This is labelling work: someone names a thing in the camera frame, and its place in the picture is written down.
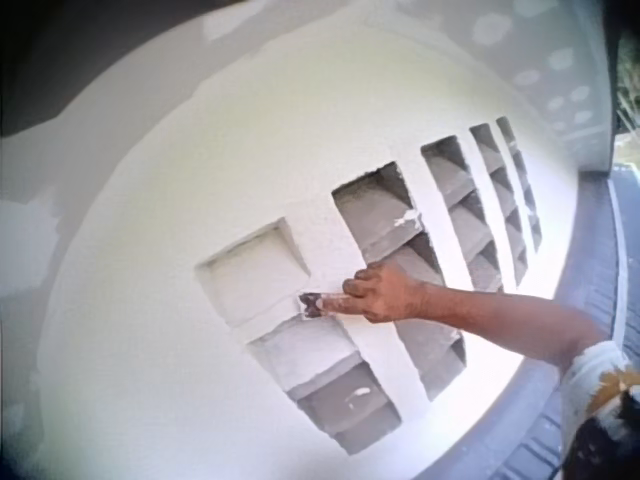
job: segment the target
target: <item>shirt sleeve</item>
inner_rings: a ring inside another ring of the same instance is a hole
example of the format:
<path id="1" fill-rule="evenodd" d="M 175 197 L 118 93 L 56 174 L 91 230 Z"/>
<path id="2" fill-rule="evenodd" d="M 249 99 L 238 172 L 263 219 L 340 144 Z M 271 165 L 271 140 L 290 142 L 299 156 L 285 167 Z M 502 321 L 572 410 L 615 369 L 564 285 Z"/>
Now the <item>shirt sleeve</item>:
<path id="1" fill-rule="evenodd" d="M 622 391 L 637 380 L 626 355 L 613 341 L 605 341 L 587 348 L 577 356 L 564 375 L 562 395 L 564 451 L 569 451 L 578 428 L 592 415 L 603 409 Z"/>

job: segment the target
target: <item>person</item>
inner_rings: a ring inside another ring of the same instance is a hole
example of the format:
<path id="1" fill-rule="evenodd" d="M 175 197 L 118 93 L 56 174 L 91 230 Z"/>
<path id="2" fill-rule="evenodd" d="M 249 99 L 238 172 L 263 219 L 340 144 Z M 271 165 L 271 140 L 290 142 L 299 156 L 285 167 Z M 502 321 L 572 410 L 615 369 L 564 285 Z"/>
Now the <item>person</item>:
<path id="1" fill-rule="evenodd" d="M 541 298 L 454 290 L 373 264 L 322 294 L 322 314 L 425 319 L 479 335 L 562 373 L 567 480 L 640 478 L 640 374 L 580 310 Z"/>

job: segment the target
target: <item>hand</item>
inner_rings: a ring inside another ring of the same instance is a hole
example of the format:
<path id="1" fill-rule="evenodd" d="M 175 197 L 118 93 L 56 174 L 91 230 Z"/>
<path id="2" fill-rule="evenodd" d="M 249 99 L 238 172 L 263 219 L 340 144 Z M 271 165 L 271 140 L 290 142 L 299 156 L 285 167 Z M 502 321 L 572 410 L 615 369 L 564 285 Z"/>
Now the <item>hand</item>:
<path id="1" fill-rule="evenodd" d="M 417 317 L 426 284 L 396 267 L 372 264 L 345 280 L 345 295 L 323 295 L 319 308 L 325 312 L 363 315 L 372 323 Z"/>

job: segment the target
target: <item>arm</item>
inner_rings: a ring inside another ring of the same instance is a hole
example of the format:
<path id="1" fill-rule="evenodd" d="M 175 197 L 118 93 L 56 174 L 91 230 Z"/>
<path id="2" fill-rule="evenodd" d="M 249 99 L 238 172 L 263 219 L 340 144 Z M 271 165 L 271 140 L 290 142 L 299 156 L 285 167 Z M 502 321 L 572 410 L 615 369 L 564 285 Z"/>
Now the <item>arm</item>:
<path id="1" fill-rule="evenodd" d="M 420 318 L 474 333 L 504 348 L 562 369 L 604 340 L 579 310 L 535 297 L 453 290 L 374 265 L 343 284 L 345 295 L 325 295 L 323 311 L 364 315 L 373 323 Z"/>

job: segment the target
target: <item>paint-stained clothing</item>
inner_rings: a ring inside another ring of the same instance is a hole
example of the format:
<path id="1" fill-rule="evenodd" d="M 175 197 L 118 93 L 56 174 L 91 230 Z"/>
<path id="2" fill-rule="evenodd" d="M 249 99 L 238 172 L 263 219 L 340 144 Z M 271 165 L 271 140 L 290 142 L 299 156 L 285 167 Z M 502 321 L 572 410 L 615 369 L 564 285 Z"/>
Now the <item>paint-stained clothing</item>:
<path id="1" fill-rule="evenodd" d="M 640 374 L 614 342 L 578 356 L 561 391 L 565 479 L 618 478 L 613 470 L 640 460 Z"/>

